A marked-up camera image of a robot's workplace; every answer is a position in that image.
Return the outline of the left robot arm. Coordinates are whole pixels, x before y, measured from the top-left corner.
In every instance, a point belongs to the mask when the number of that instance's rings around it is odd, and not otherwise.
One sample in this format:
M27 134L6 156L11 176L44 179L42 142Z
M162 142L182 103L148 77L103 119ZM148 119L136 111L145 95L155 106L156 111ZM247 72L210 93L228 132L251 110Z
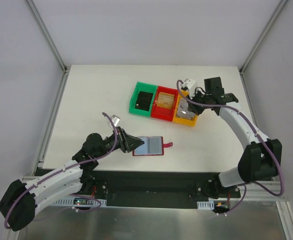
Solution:
M117 149L130 153L144 143L119 126L114 127L112 135L106 138L91 133L81 149L62 167L28 182L20 179L13 181L0 200L5 229L14 232L23 229L39 212L59 198L77 192L88 194L92 190L90 175L100 159Z

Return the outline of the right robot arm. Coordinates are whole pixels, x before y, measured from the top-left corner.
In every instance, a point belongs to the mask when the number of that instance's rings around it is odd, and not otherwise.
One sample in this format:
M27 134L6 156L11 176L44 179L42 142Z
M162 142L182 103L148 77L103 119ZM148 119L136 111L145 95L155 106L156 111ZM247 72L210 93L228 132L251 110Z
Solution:
M192 79L178 80L178 91L186 91L184 99L188 110L201 115L210 109L232 129L243 147L236 167L216 174L202 189L204 195L218 199L236 186L257 184L269 194L284 194L284 177L281 170L282 144L264 134L243 112L238 98L226 93L220 77L204 80L204 88Z

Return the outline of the red leather card holder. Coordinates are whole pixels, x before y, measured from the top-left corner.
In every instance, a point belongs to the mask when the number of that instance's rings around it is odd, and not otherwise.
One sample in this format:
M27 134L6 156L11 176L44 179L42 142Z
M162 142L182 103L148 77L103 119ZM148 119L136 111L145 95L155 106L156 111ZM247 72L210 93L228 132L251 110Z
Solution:
M165 148L170 148L174 145L173 142L164 143L162 136L142 136L140 139L144 141L144 144L132 152L134 157L163 156Z

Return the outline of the silver diamond VIP card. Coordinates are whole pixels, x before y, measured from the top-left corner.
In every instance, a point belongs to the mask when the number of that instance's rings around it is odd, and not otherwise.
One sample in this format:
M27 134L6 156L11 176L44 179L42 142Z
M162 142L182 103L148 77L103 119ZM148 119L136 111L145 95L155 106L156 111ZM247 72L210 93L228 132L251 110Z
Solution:
M189 111L188 107L188 102L184 98L181 98L179 100L175 116L177 118L193 121L196 115Z

